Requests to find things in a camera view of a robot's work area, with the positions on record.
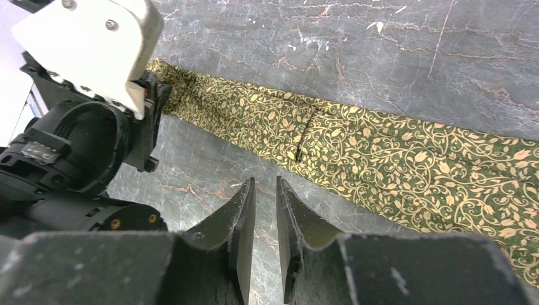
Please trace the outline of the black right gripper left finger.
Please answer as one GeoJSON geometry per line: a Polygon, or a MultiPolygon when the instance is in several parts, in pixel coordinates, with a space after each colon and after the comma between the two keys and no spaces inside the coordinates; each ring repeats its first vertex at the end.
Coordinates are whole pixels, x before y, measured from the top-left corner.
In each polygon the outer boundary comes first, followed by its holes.
{"type": "Polygon", "coordinates": [[[247,304],[255,180],[184,232],[32,234],[1,265],[2,304],[247,304]]]}

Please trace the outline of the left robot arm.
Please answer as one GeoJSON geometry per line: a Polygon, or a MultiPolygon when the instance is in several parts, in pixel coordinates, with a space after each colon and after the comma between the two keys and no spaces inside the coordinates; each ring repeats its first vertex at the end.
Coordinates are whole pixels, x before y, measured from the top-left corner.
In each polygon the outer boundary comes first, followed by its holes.
{"type": "Polygon", "coordinates": [[[39,231],[166,231],[157,209],[110,198],[107,187],[124,164],[153,172],[163,106],[172,87],[144,71],[143,119],[118,102],[89,97],[54,81],[29,53],[22,71],[44,92],[48,112],[1,148],[1,234],[39,231]]]}

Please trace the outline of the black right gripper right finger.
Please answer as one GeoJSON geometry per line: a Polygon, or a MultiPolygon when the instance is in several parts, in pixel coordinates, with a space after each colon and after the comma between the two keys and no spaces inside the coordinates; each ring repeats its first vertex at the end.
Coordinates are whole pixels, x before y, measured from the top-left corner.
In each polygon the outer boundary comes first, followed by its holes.
{"type": "Polygon", "coordinates": [[[346,233],[276,179],[285,304],[528,304],[507,258],[474,233],[346,233]]]}

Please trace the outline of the green gold vine tie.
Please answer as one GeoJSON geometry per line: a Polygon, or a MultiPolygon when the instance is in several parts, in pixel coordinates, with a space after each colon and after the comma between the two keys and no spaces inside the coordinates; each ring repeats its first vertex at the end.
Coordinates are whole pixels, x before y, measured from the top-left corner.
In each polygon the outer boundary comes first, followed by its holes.
{"type": "Polygon", "coordinates": [[[409,229],[477,232],[538,285],[538,143],[192,72],[164,111],[409,229]]]}

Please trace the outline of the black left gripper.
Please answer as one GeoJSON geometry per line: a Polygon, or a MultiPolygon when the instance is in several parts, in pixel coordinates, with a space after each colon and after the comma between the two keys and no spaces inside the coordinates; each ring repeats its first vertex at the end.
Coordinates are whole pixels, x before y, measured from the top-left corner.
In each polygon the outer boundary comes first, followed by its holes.
{"type": "Polygon", "coordinates": [[[39,198],[43,193],[104,191],[122,164],[153,172],[163,107],[172,87],[145,71],[143,119],[118,102],[89,97],[68,81],[56,82],[29,53],[22,70],[36,81],[48,112],[33,119],[1,149],[1,197],[39,198]]]}

